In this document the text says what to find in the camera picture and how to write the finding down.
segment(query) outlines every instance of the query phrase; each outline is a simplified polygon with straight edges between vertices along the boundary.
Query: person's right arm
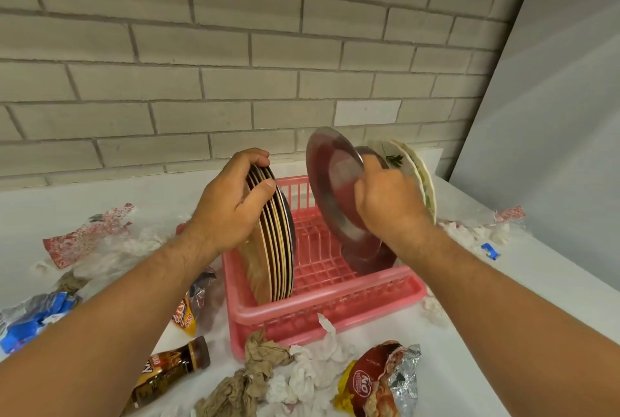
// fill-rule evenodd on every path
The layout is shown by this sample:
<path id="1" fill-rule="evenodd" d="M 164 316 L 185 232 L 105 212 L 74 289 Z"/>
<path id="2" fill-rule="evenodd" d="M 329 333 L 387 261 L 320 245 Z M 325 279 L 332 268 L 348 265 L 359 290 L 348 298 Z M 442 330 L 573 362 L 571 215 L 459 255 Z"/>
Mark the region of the person's right arm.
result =
<path id="1" fill-rule="evenodd" d="M 364 163 L 362 219 L 433 290 L 513 417 L 620 415 L 620 346 L 434 226 L 411 178 Z"/>

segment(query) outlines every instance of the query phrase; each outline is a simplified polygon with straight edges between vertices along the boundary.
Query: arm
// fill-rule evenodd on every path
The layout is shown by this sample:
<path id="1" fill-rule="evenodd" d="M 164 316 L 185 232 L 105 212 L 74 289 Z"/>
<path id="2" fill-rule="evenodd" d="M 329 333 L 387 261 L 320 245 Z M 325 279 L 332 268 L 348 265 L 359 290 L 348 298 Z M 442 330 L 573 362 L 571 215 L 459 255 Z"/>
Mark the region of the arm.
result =
<path id="1" fill-rule="evenodd" d="M 618 415 L 620 346 L 433 226 L 412 179 L 364 162 L 362 219 L 430 286 L 513 417 Z"/>
<path id="2" fill-rule="evenodd" d="M 235 154 L 181 235 L 0 364 L 3 414 L 117 417 L 190 284 L 249 235 L 274 194 L 264 181 L 243 200 L 250 163 L 268 155 Z"/>

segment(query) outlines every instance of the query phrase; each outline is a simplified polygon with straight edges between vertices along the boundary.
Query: dish rack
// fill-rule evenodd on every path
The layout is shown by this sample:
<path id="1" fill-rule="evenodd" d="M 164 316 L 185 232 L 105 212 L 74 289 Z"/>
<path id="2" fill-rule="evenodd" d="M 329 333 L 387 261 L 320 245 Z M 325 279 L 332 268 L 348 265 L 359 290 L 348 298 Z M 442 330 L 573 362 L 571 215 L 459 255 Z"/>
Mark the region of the dish rack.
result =
<path id="1" fill-rule="evenodd" d="M 366 276 L 353 272 L 314 204 L 308 177 L 277 182 L 291 207 L 297 236 L 293 293 L 289 298 L 257 305 L 239 251 L 222 255 L 231 349 L 237 360 L 244 359 L 245 341 L 254 331 L 264 329 L 267 339 L 283 345 L 301 345 L 325 334 L 317 313 L 342 332 L 414 304 L 426 295 L 422 280 L 406 266 Z"/>

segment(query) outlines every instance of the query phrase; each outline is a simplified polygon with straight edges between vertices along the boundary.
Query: person's left arm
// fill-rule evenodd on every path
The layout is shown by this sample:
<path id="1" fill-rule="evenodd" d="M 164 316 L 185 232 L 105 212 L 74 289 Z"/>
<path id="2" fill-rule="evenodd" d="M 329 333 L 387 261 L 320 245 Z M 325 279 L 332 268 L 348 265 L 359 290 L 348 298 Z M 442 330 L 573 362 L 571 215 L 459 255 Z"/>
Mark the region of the person's left arm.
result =
<path id="1" fill-rule="evenodd" d="M 233 156 L 206 186 L 185 230 L 0 364 L 0 409 L 11 416 L 117 417 L 191 283 L 244 241 L 275 191 L 264 181 L 243 199 L 250 164 Z"/>

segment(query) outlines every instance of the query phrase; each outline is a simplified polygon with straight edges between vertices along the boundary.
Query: brick wall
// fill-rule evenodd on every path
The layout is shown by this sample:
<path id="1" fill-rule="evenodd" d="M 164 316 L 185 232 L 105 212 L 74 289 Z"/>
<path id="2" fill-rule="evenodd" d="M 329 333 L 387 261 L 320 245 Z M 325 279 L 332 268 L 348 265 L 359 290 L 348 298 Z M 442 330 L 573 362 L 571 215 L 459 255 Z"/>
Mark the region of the brick wall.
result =
<path id="1" fill-rule="evenodd" d="M 0 0 L 0 188 L 303 158 L 314 127 L 458 155 L 521 0 Z"/>

